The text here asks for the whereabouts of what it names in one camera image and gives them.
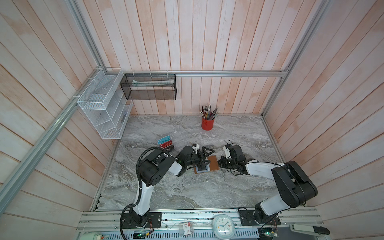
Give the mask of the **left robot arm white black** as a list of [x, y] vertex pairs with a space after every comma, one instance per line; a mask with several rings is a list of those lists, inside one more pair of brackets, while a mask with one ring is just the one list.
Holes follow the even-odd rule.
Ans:
[[213, 153], [215, 150], [207, 147], [199, 149], [197, 145], [183, 147], [176, 156], [161, 147], [146, 149], [136, 165], [139, 189], [133, 212], [139, 217], [149, 212], [153, 188], [166, 173], [180, 177], [189, 167], [206, 167], [210, 163], [208, 157]]

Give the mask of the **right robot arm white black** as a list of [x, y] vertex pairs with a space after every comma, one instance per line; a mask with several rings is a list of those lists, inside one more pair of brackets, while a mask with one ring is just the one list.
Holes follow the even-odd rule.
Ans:
[[295, 161], [284, 164], [247, 160], [239, 145], [226, 144], [225, 156], [218, 163], [234, 176], [258, 176], [275, 182], [278, 193], [255, 205], [254, 218], [259, 224], [276, 217], [279, 212], [293, 209], [318, 195], [318, 190]]

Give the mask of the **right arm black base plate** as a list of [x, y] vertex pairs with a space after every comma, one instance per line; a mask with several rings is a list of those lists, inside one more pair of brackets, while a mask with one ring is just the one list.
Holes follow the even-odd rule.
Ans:
[[281, 220], [277, 214], [265, 215], [260, 210], [238, 209], [242, 226], [279, 226]]

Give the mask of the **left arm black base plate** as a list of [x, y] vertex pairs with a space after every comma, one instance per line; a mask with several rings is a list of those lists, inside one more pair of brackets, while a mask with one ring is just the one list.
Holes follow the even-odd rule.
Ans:
[[139, 228], [160, 228], [162, 222], [161, 212], [148, 212], [139, 216], [135, 212], [124, 213], [121, 215], [120, 229], [139, 229]]

